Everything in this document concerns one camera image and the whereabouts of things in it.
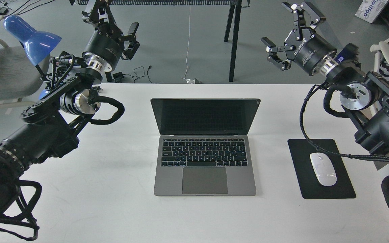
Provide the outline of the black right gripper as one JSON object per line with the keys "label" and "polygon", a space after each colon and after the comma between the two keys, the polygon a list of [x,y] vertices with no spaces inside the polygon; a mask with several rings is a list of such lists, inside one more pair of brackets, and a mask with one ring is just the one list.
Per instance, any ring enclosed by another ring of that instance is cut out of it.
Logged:
{"label": "black right gripper", "polygon": [[[287,46],[278,47],[267,37],[261,38],[266,45],[267,60],[281,71],[291,67],[291,60],[309,76],[313,76],[317,73],[319,62],[326,55],[334,57],[337,53],[336,47],[315,32],[318,25],[326,21],[326,16],[312,2],[282,2],[281,5],[293,14],[293,30],[284,40]],[[296,39],[296,33],[302,34],[299,40]],[[278,52],[286,52],[289,60],[280,59]]]}

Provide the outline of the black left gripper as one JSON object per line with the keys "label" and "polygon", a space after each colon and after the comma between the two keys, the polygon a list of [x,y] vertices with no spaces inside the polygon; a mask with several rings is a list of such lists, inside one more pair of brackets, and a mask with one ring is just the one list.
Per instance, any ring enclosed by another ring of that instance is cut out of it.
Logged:
{"label": "black left gripper", "polygon": [[123,60],[131,60],[139,49],[139,42],[136,39],[139,23],[132,23],[128,33],[123,36],[123,32],[114,23],[110,10],[111,3],[112,0],[89,0],[82,12],[82,20],[94,28],[82,52],[82,58],[87,60],[98,57],[104,60],[107,63],[106,72],[115,70],[120,57]]}

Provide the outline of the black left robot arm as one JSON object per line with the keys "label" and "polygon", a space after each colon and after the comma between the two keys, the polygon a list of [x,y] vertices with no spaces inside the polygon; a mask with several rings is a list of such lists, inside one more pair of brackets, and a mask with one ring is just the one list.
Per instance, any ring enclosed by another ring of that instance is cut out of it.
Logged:
{"label": "black left robot arm", "polygon": [[128,34],[118,28],[110,11],[111,0],[90,0],[82,20],[94,27],[81,57],[65,51],[48,61],[51,79],[43,73],[48,93],[25,109],[24,125],[0,141],[0,231],[26,241],[37,239],[39,226],[32,215],[42,193],[35,181],[20,176],[47,158],[62,158],[79,144],[87,125],[109,125],[119,120],[125,107],[99,95],[98,85],[110,76],[118,61],[130,60],[139,48],[132,23]]}

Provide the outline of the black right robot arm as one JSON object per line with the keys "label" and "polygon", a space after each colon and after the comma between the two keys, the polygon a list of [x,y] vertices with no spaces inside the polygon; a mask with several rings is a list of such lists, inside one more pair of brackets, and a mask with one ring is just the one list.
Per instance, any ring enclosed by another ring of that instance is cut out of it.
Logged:
{"label": "black right robot arm", "polygon": [[[267,37],[261,39],[266,45],[268,61],[282,71],[295,63],[310,76],[326,77],[323,84],[309,90],[300,111],[299,124],[307,142],[330,155],[389,162],[389,81],[374,71],[361,70],[358,48],[353,44],[348,44],[337,56],[337,49],[315,31],[326,17],[311,2],[282,2],[282,6],[293,15],[293,29],[283,46],[275,45]],[[368,156],[328,151],[308,137],[304,111],[309,98],[319,89],[326,91],[323,109],[334,117],[352,121],[357,128],[355,140],[369,151]]]}

